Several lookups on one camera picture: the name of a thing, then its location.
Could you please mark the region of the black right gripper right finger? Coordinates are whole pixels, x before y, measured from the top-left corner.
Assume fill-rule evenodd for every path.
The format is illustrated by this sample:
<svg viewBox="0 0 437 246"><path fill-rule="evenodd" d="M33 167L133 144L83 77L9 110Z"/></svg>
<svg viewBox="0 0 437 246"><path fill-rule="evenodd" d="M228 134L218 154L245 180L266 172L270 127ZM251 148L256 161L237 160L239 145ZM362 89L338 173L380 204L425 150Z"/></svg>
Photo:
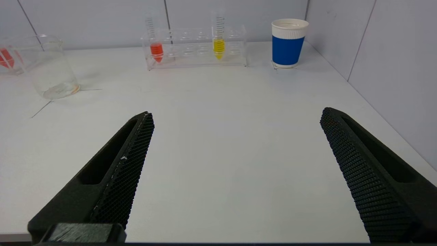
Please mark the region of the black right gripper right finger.
<svg viewBox="0 0 437 246"><path fill-rule="evenodd" d="M344 112L320 125L371 243L436 243L437 189Z"/></svg>

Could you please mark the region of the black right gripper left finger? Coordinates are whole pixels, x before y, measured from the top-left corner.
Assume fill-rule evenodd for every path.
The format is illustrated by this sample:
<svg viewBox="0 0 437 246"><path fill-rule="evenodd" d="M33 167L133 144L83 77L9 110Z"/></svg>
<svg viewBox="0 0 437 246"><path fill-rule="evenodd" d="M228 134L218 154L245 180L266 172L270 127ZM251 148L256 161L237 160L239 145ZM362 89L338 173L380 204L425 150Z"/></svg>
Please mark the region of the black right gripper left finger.
<svg viewBox="0 0 437 246"><path fill-rule="evenodd" d="M128 120L28 223L33 243L56 223L128 223L155 125L150 112Z"/></svg>

